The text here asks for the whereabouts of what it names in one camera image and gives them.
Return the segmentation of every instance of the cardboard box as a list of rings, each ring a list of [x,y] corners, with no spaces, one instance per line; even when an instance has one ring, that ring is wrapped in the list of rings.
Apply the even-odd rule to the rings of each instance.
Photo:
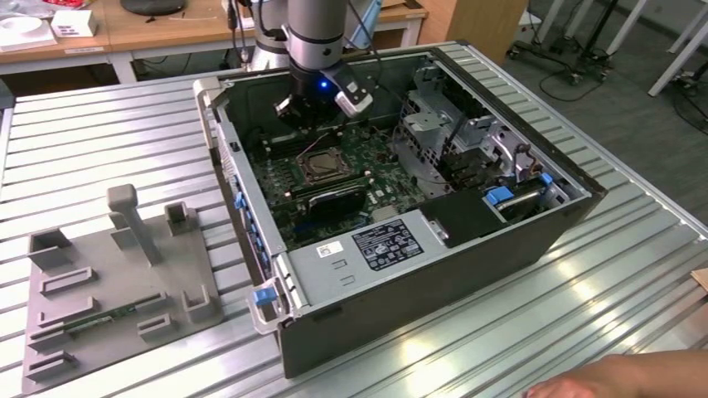
[[[60,10],[52,19],[52,30],[58,37],[91,37],[98,26],[91,10]]]

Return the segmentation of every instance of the black plastic cover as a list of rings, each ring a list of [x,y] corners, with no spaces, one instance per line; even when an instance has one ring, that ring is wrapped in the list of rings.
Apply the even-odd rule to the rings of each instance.
[[[455,247],[472,239],[502,230],[507,223],[495,214],[479,191],[454,192],[420,205],[428,221],[436,221],[447,234],[447,247]]]

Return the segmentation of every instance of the aluminum table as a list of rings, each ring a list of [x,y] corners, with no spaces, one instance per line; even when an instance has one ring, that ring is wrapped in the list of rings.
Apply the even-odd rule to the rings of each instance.
[[[708,262],[706,227],[478,51],[440,46],[610,190],[540,261],[287,380],[244,302],[251,282],[192,98],[206,75],[22,98],[0,134],[0,397],[22,395],[27,236],[108,228],[116,182],[138,187],[144,217],[171,201],[199,209],[227,320],[40,396],[507,397],[608,353],[708,344],[706,292],[690,277]]]

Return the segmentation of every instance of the white box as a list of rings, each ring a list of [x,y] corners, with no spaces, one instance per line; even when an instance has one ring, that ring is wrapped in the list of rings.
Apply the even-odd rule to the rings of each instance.
[[[60,10],[52,19],[52,30],[59,37],[91,37],[98,26],[91,10]]]
[[[514,41],[524,41],[531,44],[535,35],[534,30],[536,29],[539,31],[542,29],[542,22],[542,19],[536,15],[524,11],[519,20],[519,28],[516,29]]]
[[[42,27],[32,32],[23,34],[0,33],[0,52],[20,51],[55,44],[55,35],[47,21],[43,21]]]

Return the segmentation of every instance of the human hand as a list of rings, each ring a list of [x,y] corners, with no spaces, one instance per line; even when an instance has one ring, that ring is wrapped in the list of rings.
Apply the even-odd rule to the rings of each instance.
[[[524,398],[606,398],[602,386],[592,381],[566,374],[543,381],[530,388]]]
[[[627,361],[611,356],[536,384],[524,398],[631,398],[638,396],[634,379]]]

